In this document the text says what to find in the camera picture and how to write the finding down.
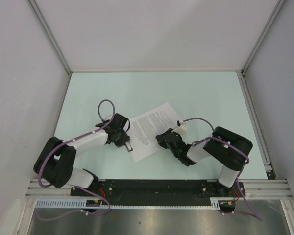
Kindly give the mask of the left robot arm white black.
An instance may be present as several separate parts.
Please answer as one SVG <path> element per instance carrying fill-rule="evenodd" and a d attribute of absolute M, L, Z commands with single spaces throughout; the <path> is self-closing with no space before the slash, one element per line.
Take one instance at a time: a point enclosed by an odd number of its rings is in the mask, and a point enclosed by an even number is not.
<path fill-rule="evenodd" d="M 129 145 L 130 120 L 121 114 L 114 114 L 110 119 L 96 125 L 96 129 L 71 140 L 64 141 L 51 137 L 40 153 L 33 171 L 48 182 L 43 188 L 54 186 L 61 188 L 65 185 L 81 187 L 82 191 L 92 196 L 98 191 L 96 175 L 86 169 L 74 167 L 78 156 L 97 146 L 114 144 L 116 147 Z"/>

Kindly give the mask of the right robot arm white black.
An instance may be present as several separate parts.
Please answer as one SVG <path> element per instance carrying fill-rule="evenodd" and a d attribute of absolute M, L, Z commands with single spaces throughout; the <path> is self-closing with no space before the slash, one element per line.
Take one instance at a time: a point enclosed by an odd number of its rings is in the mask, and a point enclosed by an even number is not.
<path fill-rule="evenodd" d="M 212 134 L 191 144 L 185 143 L 173 129 L 157 135 L 157 144 L 170 152 L 185 166 L 213 157 L 222 164 L 216 190 L 221 196 L 228 196 L 234 190 L 234 183 L 244 166 L 249 163 L 253 143 L 247 138 L 223 127 L 216 127 Z"/>

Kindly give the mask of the text paper sheet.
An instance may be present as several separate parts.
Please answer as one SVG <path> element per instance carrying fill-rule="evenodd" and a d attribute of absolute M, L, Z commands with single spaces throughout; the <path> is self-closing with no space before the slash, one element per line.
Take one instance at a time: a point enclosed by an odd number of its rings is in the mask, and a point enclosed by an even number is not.
<path fill-rule="evenodd" d="M 137 162 L 161 149 L 156 136 L 169 128 L 174 130 L 178 120 L 182 120 L 181 116 L 168 102 L 130 119 L 137 137 L 134 149 Z"/>

